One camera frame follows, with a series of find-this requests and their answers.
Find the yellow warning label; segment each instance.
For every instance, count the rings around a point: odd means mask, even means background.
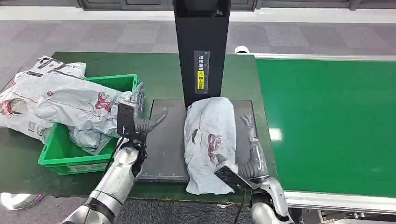
[[[204,71],[197,72],[197,90],[204,89],[204,76],[205,76]]]

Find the white plastic bag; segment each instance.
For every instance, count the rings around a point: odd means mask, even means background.
[[[191,194],[227,194],[233,190],[215,174],[216,154],[235,163],[236,130],[233,105],[215,97],[194,102],[184,124],[184,159]]]
[[[35,115],[35,108],[45,85],[47,72],[56,70],[70,76],[84,77],[85,64],[64,64],[48,56],[38,59],[33,68],[15,75],[14,84],[0,94],[0,126],[22,132],[45,142],[52,123]]]
[[[52,72],[35,112],[39,118],[67,125],[71,140],[86,152],[97,155],[112,137],[119,137],[119,102],[128,102],[141,112],[143,84],[140,83],[134,92],[120,92]]]

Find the white label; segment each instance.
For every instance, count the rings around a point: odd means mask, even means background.
[[[107,163],[97,163],[97,164],[87,164],[87,165],[72,165],[67,166],[70,171],[80,172],[80,171],[90,171],[90,170],[104,170],[106,168]]]

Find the robotic arm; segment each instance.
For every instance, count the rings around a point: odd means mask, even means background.
[[[217,156],[220,164],[215,175],[235,191],[251,191],[252,219],[255,224],[293,224],[283,189],[278,180],[265,175],[266,164],[261,144],[256,136],[252,114],[241,117],[250,141],[250,159],[237,166]]]
[[[113,224],[125,203],[144,159],[147,157],[145,134],[152,131],[166,117],[167,110],[150,120],[135,116],[134,108],[119,104],[117,133],[121,136],[114,154],[114,162],[106,171],[86,202],[61,224]]]

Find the gray carpet floor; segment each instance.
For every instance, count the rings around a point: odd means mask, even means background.
[[[255,53],[396,55],[395,37],[396,24],[232,22],[226,51],[246,45]],[[177,53],[176,30],[172,21],[0,21],[0,89],[55,51]],[[47,196],[26,210],[0,207],[0,224],[57,223],[83,201]],[[236,212],[235,206],[129,201],[119,223],[228,224]],[[239,223],[251,223],[247,209]]]

